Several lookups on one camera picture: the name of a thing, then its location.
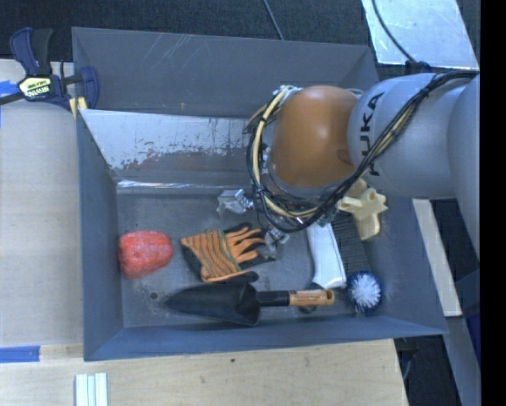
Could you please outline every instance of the black cable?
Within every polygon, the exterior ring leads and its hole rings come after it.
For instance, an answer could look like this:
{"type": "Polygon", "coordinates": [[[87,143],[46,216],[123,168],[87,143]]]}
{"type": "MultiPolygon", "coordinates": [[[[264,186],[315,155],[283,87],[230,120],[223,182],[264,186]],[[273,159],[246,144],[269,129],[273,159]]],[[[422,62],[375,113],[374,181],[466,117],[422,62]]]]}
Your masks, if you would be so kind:
{"type": "Polygon", "coordinates": [[[284,41],[285,38],[283,38],[283,33],[281,33],[281,30],[279,29],[278,23],[276,21],[276,18],[273,16],[273,12],[270,9],[270,5],[268,4],[268,1],[267,0],[262,0],[262,1],[264,2],[264,6],[267,9],[268,15],[270,15],[270,19],[272,20],[272,24],[273,24],[274,28],[276,29],[276,32],[278,33],[279,39],[284,41]]]}
{"type": "MultiPolygon", "coordinates": [[[[247,150],[247,159],[248,159],[248,170],[250,171],[251,181],[254,186],[254,192],[258,197],[258,200],[261,202],[260,208],[263,210],[266,218],[269,222],[271,222],[276,228],[280,229],[285,233],[293,233],[299,232],[307,227],[309,227],[314,222],[318,221],[321,217],[327,215],[330,211],[335,209],[336,204],[345,194],[349,191],[350,187],[366,172],[366,170],[376,161],[387,149],[390,147],[398,137],[404,132],[407,128],[410,120],[415,115],[415,112],[420,106],[420,104],[430,95],[430,93],[436,90],[438,87],[445,85],[450,80],[455,80],[458,78],[474,78],[478,75],[477,71],[467,71],[467,70],[454,70],[447,73],[439,73],[435,74],[432,79],[428,82],[428,84],[417,92],[414,96],[412,96],[396,113],[393,120],[388,124],[388,126],[381,132],[381,134],[377,137],[376,142],[371,147],[368,154],[362,159],[362,162],[356,168],[355,172],[347,177],[316,209],[316,211],[306,219],[301,218],[300,223],[298,221],[294,221],[292,226],[286,228],[273,217],[270,209],[268,208],[266,201],[264,200],[264,195],[266,189],[263,187],[261,182],[258,182],[255,178],[255,174],[252,171],[252,165],[249,163],[250,161],[258,161],[261,162],[261,158],[251,158],[251,149],[253,146],[253,139],[255,137],[255,130],[253,131],[253,135],[250,138],[250,143],[248,144],[247,150]]],[[[284,206],[284,202],[277,195],[270,195],[270,200],[275,205],[279,207],[284,206]]]]}
{"type": "Polygon", "coordinates": [[[371,4],[373,5],[373,10],[375,11],[375,15],[377,16],[377,19],[379,20],[379,23],[381,24],[381,27],[385,30],[390,40],[393,42],[393,44],[404,54],[408,60],[411,62],[417,63],[417,61],[408,53],[405,51],[405,49],[399,44],[398,41],[396,41],[396,38],[393,36],[392,33],[390,33],[390,30],[388,29],[385,22],[382,20],[382,16],[379,13],[379,8],[377,7],[376,0],[371,0],[371,4]]]}

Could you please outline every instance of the black trowel blade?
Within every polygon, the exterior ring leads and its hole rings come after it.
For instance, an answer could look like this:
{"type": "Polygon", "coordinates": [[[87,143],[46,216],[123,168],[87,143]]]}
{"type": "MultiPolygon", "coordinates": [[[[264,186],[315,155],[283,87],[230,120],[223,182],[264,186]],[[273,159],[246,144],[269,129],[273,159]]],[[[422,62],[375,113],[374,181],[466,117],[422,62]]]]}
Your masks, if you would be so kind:
{"type": "Polygon", "coordinates": [[[246,326],[254,326],[261,312],[256,290],[249,283],[202,284],[186,288],[167,299],[164,305],[179,313],[246,326]]]}

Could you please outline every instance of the blue brush bristles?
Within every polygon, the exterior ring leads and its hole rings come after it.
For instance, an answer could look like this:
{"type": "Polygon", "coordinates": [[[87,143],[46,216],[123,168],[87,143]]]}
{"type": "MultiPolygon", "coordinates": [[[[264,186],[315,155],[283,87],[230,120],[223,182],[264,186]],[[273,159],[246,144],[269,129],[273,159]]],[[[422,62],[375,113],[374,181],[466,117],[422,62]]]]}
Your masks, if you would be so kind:
{"type": "Polygon", "coordinates": [[[369,313],[381,304],[381,282],[369,271],[353,272],[347,277],[347,295],[358,313],[369,313]]]}

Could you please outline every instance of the red sponge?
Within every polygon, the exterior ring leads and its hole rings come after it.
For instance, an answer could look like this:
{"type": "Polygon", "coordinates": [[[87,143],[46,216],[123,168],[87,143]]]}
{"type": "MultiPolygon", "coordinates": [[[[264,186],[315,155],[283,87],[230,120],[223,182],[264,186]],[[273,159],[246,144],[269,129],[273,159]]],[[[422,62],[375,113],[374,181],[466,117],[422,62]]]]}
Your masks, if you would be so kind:
{"type": "Polygon", "coordinates": [[[129,279],[144,277],[165,267],[173,254],[170,238],[156,230],[122,234],[118,240],[119,268],[129,279]]]}

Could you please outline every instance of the wooden handle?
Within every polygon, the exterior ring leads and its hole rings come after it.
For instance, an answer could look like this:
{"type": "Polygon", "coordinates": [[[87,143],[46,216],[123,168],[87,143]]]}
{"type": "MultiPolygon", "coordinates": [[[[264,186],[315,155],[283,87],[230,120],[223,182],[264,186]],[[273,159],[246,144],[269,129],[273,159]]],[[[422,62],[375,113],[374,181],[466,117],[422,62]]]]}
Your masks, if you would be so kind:
{"type": "Polygon", "coordinates": [[[305,307],[317,305],[332,305],[334,292],[330,289],[316,290],[278,290],[257,292],[256,300],[262,307],[305,307]]]}
{"type": "Polygon", "coordinates": [[[299,290],[291,291],[289,305],[292,306],[318,306],[332,305],[334,303],[334,292],[330,289],[323,290],[299,290]]]}

